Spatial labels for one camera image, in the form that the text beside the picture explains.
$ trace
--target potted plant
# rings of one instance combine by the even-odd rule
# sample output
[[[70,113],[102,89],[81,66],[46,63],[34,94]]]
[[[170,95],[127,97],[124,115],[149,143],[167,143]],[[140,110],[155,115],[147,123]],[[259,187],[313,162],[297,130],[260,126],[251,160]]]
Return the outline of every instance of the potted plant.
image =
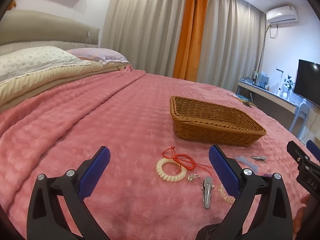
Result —
[[[282,97],[284,99],[288,99],[289,96],[292,94],[294,83],[292,82],[291,78],[292,76],[288,74],[288,79],[286,78],[284,80],[284,93],[282,94]]]

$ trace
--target metal hair clip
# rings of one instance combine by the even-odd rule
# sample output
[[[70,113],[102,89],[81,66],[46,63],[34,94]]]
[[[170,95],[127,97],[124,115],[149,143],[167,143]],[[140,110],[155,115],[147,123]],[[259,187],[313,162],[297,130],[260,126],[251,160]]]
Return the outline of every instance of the metal hair clip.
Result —
[[[267,160],[267,157],[265,156],[251,156],[252,159],[256,160],[256,161],[259,161],[259,162],[266,162]]]
[[[203,190],[203,207],[208,209],[211,201],[211,189],[214,187],[211,177],[205,177],[202,185]]]

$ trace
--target white vase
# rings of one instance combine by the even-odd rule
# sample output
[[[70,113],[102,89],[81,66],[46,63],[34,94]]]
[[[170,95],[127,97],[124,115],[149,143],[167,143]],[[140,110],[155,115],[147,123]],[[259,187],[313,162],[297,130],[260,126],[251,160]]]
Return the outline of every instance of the white vase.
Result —
[[[287,100],[289,99],[289,97],[291,96],[291,94],[292,94],[292,89],[288,90],[288,92],[287,92]]]
[[[287,87],[284,87],[284,88],[283,88],[283,93],[282,93],[281,97],[282,97],[283,99],[287,99],[287,95],[288,95],[288,88],[287,88]]]

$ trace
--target upholstered headboard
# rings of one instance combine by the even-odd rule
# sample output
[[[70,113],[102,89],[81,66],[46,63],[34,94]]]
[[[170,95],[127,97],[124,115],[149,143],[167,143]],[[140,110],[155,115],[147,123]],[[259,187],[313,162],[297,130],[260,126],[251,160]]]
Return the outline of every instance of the upholstered headboard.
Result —
[[[14,9],[7,11],[0,21],[0,55],[38,46],[55,46],[64,50],[97,48],[98,36],[98,28],[68,18]]]

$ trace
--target spiral hair tie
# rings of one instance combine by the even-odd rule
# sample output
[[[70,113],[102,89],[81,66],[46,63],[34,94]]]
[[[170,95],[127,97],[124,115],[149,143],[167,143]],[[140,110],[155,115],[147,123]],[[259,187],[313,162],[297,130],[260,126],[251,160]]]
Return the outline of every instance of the spiral hair tie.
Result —
[[[181,168],[180,174],[179,175],[175,175],[175,176],[165,174],[163,169],[162,169],[162,165],[165,164],[165,163],[175,163],[175,164],[177,164]],[[180,181],[187,174],[187,169],[185,167],[181,166],[180,164],[175,162],[173,159],[167,159],[167,158],[163,158],[163,159],[161,159],[161,160],[159,160],[157,162],[156,170],[157,170],[157,173],[160,176],[160,178],[162,178],[163,180],[166,180],[166,181],[171,181],[171,182]]]

